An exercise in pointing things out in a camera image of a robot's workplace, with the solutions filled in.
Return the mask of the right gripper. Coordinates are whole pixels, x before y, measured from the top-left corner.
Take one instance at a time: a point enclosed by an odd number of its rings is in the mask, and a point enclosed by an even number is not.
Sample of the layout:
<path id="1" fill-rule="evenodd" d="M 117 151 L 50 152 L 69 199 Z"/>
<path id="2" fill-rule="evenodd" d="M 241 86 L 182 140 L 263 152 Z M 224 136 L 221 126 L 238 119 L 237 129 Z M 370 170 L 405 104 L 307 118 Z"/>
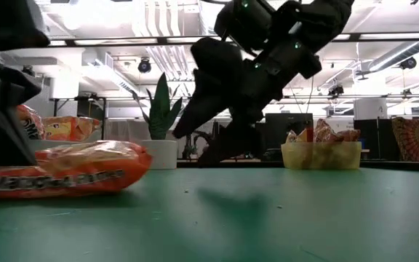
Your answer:
<path id="1" fill-rule="evenodd" d="M 282 90 L 295 76 L 309 79 L 320 71 L 319 57 L 297 39 L 281 41 L 254 60 L 244 60 L 243 74 L 240 69 L 221 74 L 195 69 L 196 88 L 172 134 L 176 138 L 190 135 L 228 109 L 236 95 L 231 106 L 234 121 L 221 127 L 208 143 L 198 158 L 198 167 L 213 167 L 246 153 L 261 156 L 266 149 L 263 134 L 255 123 L 245 122 L 262 119 L 262 110 L 272 100 L 282 99 Z"/>

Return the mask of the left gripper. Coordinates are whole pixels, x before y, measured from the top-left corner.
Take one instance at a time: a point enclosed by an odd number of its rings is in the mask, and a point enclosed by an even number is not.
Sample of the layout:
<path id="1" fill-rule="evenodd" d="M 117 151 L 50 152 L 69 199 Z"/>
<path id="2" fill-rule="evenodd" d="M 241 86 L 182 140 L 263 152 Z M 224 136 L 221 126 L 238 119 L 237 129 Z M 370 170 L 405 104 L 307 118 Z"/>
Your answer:
<path id="1" fill-rule="evenodd" d="M 34 0 L 0 0 L 0 51 L 48 45 L 47 27 Z M 33 76 L 0 64 L 0 166 L 36 164 L 17 107 L 40 92 Z"/>

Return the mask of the orange Maruchan noodle pack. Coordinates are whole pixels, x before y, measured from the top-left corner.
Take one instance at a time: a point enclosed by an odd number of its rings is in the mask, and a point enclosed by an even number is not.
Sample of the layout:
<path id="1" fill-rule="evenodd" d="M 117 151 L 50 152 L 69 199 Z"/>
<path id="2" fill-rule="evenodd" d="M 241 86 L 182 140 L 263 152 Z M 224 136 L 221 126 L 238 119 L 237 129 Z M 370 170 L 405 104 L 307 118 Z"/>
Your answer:
<path id="1" fill-rule="evenodd" d="M 27 136 L 31 140 L 45 139 L 45 130 L 42 118 L 35 110 L 26 105 L 18 105 L 17 116 Z"/>
<path id="2" fill-rule="evenodd" d="M 0 167 L 0 199 L 119 192 L 139 181 L 152 162 L 144 147 L 119 140 L 56 146 L 35 157 L 34 166 Z"/>
<path id="3" fill-rule="evenodd" d="M 54 116 L 42 119 L 47 140 L 83 141 L 100 128 L 100 121 L 89 117 Z"/>

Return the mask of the maroon Maruchan noodle pack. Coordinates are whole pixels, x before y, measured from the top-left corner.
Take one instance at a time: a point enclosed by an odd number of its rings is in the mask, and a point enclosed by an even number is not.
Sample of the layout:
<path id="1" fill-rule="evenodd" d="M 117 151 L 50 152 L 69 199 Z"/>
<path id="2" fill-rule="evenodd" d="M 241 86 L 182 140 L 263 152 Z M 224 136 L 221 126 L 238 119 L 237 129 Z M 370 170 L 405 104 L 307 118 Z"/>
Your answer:
<path id="1" fill-rule="evenodd" d="M 343 136 L 335 133 L 331 126 L 323 120 L 319 119 L 314 128 L 314 142 L 342 142 Z"/>

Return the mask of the snake plant in white pot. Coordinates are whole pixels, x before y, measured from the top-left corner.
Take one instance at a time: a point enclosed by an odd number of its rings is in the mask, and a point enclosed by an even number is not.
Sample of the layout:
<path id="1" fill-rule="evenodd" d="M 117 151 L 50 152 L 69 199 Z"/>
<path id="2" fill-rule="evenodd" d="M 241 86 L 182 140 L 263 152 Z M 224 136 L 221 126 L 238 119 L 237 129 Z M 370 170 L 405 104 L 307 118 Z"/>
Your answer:
<path id="1" fill-rule="evenodd" d="M 183 108 L 183 99 L 179 98 L 173 106 L 170 105 L 167 76 L 163 73 L 156 85 L 154 96 L 147 90 L 150 102 L 148 114 L 140 104 L 140 98 L 135 93 L 143 118 L 148 125 L 150 140 L 144 140 L 143 145 L 152 156 L 151 169 L 171 170 L 177 167 L 177 141 L 167 140 L 167 132 L 175 123 L 177 115 Z"/>

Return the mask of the black monitor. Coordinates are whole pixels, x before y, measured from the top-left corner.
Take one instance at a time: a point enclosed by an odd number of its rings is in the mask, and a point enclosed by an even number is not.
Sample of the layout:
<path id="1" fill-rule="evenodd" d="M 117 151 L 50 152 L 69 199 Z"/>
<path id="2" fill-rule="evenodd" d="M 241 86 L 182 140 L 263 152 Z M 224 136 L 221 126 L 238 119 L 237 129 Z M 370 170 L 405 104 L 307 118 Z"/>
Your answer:
<path id="1" fill-rule="evenodd" d="M 266 114 L 263 131 L 265 153 L 263 161 L 280 162 L 281 144 L 286 142 L 291 131 L 299 135 L 305 128 L 313 127 L 313 114 L 280 113 Z"/>

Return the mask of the black ceiling spotlight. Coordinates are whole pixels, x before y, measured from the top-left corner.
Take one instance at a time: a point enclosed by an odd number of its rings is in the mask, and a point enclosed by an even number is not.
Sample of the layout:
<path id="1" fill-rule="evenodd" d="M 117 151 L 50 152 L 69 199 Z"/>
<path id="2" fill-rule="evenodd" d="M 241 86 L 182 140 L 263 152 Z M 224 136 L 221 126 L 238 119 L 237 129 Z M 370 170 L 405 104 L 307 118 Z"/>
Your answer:
<path id="1" fill-rule="evenodd" d="M 137 66 L 137 69 L 142 74 L 149 73 L 151 71 L 150 59 L 148 57 L 142 57 Z"/>
<path id="2" fill-rule="evenodd" d="M 399 64 L 399 67 L 404 70 L 404 69 L 413 69 L 415 68 L 417 65 L 417 61 L 414 57 L 409 57 L 408 59 L 402 61 Z"/>

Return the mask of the yellow-green plastic bin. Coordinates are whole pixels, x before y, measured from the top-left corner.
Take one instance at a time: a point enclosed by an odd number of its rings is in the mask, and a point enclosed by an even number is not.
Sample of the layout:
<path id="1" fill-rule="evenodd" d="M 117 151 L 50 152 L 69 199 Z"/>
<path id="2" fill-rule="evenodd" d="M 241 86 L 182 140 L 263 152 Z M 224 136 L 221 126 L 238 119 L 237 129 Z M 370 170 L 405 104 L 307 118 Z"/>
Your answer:
<path id="1" fill-rule="evenodd" d="M 283 164 L 293 170 L 356 170 L 360 142 L 292 142 L 281 145 Z"/>

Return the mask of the green table mat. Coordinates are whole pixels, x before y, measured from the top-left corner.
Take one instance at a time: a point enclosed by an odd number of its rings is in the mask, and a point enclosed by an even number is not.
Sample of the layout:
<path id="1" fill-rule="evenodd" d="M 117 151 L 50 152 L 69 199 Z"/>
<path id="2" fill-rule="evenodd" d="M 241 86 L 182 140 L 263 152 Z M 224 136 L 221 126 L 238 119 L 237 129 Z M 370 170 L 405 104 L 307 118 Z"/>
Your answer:
<path id="1" fill-rule="evenodd" d="M 0 200 L 0 262 L 419 262 L 419 172 L 180 168 Z"/>

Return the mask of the black overhead rig beam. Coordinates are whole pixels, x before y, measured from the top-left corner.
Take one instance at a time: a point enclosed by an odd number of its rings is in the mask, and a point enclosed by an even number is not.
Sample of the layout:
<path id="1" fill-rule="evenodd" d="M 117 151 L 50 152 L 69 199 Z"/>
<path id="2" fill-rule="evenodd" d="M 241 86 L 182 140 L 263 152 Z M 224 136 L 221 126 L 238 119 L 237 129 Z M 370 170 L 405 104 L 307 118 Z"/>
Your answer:
<path id="1" fill-rule="evenodd" d="M 204 36 L 149 36 L 149 37 L 116 37 L 95 39 L 52 39 L 50 47 L 67 46 L 113 46 L 113 45 L 165 45 L 191 44 Z M 361 42 L 361 41 L 419 41 L 419 32 L 378 32 L 378 33 L 342 33 L 332 42 Z"/>

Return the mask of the black room partition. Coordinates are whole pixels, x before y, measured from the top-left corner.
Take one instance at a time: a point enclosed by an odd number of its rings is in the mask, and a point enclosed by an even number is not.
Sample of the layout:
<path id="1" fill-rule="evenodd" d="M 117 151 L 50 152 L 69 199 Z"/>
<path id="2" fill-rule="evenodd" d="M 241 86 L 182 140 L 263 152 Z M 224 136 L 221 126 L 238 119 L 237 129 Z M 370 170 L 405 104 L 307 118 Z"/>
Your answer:
<path id="1" fill-rule="evenodd" d="M 398 157 L 390 119 L 354 120 L 354 129 L 360 131 L 362 147 L 370 150 L 368 159 L 395 160 Z"/>

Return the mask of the patterned orange tapestry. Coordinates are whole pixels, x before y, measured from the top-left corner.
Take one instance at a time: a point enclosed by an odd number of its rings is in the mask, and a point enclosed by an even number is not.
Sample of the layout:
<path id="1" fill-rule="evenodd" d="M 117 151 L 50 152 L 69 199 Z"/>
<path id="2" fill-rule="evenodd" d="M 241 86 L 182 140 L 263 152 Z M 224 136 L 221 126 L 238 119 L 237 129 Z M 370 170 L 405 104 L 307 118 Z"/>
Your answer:
<path id="1" fill-rule="evenodd" d="M 419 119 L 392 119 L 393 133 L 404 162 L 419 162 Z"/>

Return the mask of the black table frame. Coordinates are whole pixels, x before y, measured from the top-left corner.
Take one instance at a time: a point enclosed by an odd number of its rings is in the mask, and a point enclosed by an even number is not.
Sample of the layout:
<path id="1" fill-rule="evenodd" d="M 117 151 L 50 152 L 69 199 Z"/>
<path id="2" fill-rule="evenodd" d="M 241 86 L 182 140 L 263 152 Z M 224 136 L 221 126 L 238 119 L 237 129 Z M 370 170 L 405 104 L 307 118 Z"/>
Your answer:
<path id="1" fill-rule="evenodd" d="M 226 160 L 216 164 L 199 164 L 197 161 L 178 161 L 179 168 L 287 168 L 293 170 L 357 170 L 360 167 L 382 170 L 404 170 L 419 172 L 419 162 L 361 161 L 342 163 L 339 161 L 312 162 L 302 165 L 297 162 L 262 162 L 259 160 Z"/>

